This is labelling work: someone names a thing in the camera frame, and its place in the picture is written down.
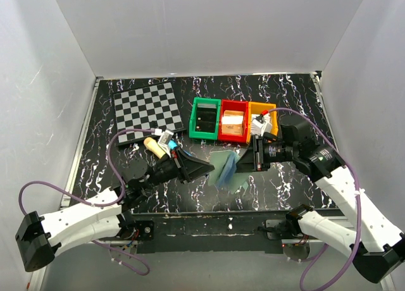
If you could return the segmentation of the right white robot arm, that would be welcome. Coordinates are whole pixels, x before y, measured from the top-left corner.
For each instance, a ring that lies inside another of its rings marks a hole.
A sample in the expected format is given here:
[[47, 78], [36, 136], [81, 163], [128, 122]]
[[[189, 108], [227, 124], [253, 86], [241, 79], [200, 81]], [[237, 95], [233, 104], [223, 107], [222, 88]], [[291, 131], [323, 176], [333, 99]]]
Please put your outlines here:
[[301, 205], [286, 214], [287, 233], [323, 241], [347, 256], [363, 278], [380, 282], [404, 262], [404, 232], [372, 203], [337, 151], [316, 141], [309, 121], [288, 116], [280, 130], [280, 137], [253, 135], [236, 171], [266, 171], [273, 163], [293, 163], [336, 203], [354, 228], [344, 228]]

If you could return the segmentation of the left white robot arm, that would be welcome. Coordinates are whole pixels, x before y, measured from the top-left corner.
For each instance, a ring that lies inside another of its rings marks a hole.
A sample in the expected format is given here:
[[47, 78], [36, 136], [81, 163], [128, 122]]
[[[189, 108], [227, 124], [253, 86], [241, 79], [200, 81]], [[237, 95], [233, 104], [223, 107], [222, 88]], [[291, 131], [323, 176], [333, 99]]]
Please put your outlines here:
[[153, 166], [144, 159], [133, 160], [121, 174], [122, 184], [86, 201], [43, 215], [24, 211], [15, 240], [25, 271], [37, 271], [61, 253], [100, 238], [146, 238], [144, 227], [132, 221], [128, 213], [146, 191], [175, 178], [181, 183], [192, 182], [214, 168], [177, 147]]

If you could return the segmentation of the grey-green card holder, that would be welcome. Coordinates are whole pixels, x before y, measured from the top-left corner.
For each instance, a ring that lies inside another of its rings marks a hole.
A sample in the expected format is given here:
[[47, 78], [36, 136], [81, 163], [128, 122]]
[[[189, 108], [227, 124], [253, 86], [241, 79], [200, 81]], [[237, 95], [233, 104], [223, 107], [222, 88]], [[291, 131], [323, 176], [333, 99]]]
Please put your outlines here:
[[236, 164], [239, 158], [239, 155], [235, 151], [213, 152], [209, 163], [215, 169], [209, 173], [208, 185], [215, 186], [218, 190], [225, 190], [231, 194], [246, 190], [249, 185], [249, 173], [236, 172]]

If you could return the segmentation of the light blue credit cards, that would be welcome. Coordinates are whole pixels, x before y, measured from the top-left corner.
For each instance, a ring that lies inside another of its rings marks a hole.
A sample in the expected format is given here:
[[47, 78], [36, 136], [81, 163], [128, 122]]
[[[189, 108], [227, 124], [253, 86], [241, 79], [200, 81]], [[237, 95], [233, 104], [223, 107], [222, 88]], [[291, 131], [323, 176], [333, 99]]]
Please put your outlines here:
[[231, 152], [221, 169], [221, 173], [215, 183], [215, 185], [219, 188], [223, 187], [224, 185], [228, 185], [236, 172], [236, 162], [238, 161], [238, 155], [234, 152]]

